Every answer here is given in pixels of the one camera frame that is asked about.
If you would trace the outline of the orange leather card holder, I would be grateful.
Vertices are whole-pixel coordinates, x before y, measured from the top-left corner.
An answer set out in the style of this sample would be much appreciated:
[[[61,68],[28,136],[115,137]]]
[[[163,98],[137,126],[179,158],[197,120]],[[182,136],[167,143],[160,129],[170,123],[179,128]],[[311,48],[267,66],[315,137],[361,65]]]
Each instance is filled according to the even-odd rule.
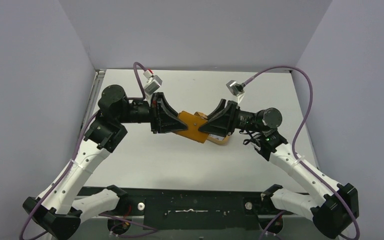
[[[202,112],[194,114],[182,111],[177,116],[183,123],[187,125],[187,130],[175,131],[174,134],[197,143],[205,143],[209,137],[209,133],[199,131],[199,128],[208,122],[208,116]]]

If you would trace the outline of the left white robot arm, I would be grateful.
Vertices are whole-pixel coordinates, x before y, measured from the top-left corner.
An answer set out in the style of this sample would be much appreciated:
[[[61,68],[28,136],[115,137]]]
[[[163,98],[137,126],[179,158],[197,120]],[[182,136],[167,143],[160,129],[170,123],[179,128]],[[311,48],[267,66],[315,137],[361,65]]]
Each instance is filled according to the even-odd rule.
[[[129,100],[122,86],[106,87],[98,101],[98,111],[88,122],[66,168],[46,190],[23,203],[34,222],[56,239],[69,239],[82,223],[101,213],[121,215],[127,211],[128,195],[115,185],[77,198],[95,169],[127,135],[126,123],[148,123],[155,134],[188,129],[163,93],[153,93],[150,101]]]

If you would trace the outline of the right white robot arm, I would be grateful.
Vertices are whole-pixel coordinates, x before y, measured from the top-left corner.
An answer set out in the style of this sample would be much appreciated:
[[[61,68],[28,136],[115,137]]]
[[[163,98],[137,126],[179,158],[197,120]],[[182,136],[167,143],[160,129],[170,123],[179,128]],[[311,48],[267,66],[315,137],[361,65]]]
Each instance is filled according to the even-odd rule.
[[[260,156],[305,190],[301,194],[274,184],[263,192],[262,209],[269,214],[277,210],[294,213],[312,221],[325,237],[343,238],[343,231],[359,216],[357,189],[330,178],[294,152],[292,144],[278,131],[282,120],[281,112],[274,107],[253,113],[241,110],[235,101],[222,99],[198,130],[220,137],[235,130],[249,135],[244,145],[251,144]]]

